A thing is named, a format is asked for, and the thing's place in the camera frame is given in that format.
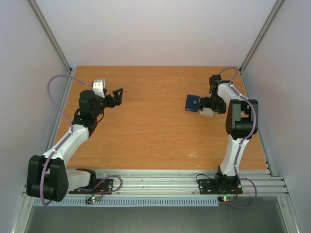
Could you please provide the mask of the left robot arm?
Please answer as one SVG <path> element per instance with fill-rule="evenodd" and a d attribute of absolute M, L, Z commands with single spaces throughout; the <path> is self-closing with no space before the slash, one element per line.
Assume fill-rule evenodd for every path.
<path fill-rule="evenodd" d="M 107 95 L 106 90 L 96 94 L 93 90 L 80 93 L 79 108 L 74 114 L 68 132 L 43 155 L 34 155 L 28 163 L 26 193 L 39 198 L 41 204 L 49 205 L 52 201 L 60 202 L 69 191 L 82 191 L 95 195 L 110 194 L 112 188 L 102 187 L 103 180 L 96 177 L 91 169 L 78 168 L 67 173 L 66 165 L 77 149 L 94 133 L 99 115 L 104 114 L 106 107 L 121 105 L 123 89 Z"/>

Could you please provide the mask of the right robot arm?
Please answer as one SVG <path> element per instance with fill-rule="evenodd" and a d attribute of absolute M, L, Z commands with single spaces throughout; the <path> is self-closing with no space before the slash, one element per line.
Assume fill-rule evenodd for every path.
<path fill-rule="evenodd" d="M 200 113 L 208 116 L 214 112 L 226 114 L 225 130 L 228 134 L 224 159 L 210 184 L 217 194 L 232 190 L 241 192 L 239 166 L 246 145 L 258 130 L 259 103 L 245 97 L 233 83 L 222 80 L 219 74 L 212 75 L 209 84 L 210 96 L 200 98 Z"/>

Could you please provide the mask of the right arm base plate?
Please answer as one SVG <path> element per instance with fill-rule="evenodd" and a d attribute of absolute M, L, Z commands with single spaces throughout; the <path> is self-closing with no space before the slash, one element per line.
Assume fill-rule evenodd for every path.
<path fill-rule="evenodd" d="M 199 179 L 197 182 L 201 195 L 235 195 L 243 193 L 240 180 L 221 182 L 215 179 Z"/>

